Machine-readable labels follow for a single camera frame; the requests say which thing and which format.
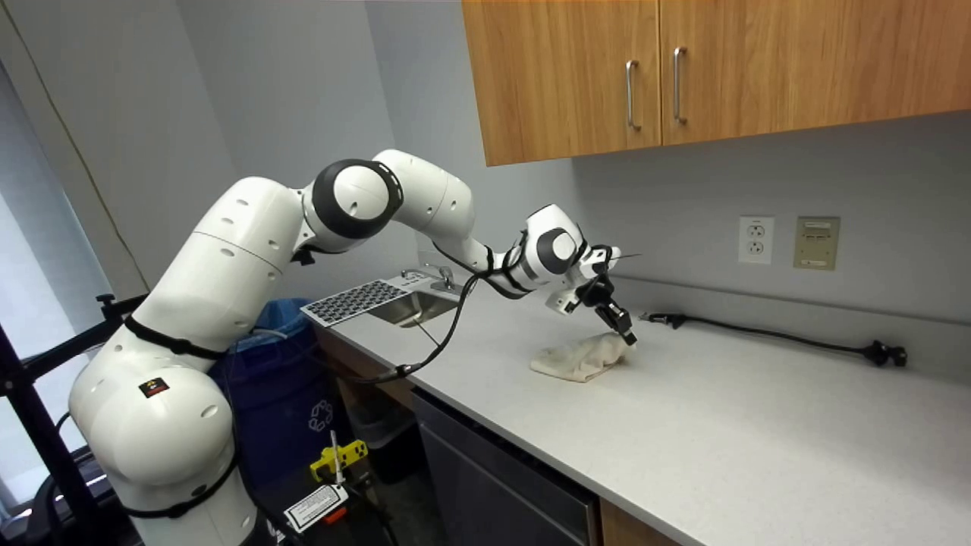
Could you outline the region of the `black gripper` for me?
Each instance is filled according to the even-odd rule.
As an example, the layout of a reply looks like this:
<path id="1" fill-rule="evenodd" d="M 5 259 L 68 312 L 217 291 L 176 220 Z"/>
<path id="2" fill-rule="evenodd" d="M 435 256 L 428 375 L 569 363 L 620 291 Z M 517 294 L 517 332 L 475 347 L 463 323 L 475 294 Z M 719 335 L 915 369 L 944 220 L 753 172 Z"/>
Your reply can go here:
<path id="1" fill-rule="evenodd" d="M 620 318 L 612 284 L 607 278 L 593 278 L 577 290 L 584 306 L 593 306 L 612 332 L 626 339 L 626 347 L 636 347 L 631 332 L 631 318 Z"/>

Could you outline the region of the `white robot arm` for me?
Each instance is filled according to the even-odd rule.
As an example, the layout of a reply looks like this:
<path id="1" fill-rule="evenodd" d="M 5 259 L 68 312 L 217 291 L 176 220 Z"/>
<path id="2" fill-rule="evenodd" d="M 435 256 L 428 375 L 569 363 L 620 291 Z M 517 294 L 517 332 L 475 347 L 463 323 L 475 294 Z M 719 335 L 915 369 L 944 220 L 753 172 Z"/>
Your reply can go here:
<path id="1" fill-rule="evenodd" d="M 294 261 L 341 256 L 390 223 L 509 302 L 549 290 L 557 312 L 588 306 L 617 342 L 633 339 L 609 284 L 620 253 L 586 239 L 557 206 L 530 214 L 496 253 L 473 237 L 470 187 L 402 149 L 333 162 L 304 187 L 244 176 L 70 389 L 70 416 L 144 546 L 267 543 L 209 367 L 253 335 Z"/>

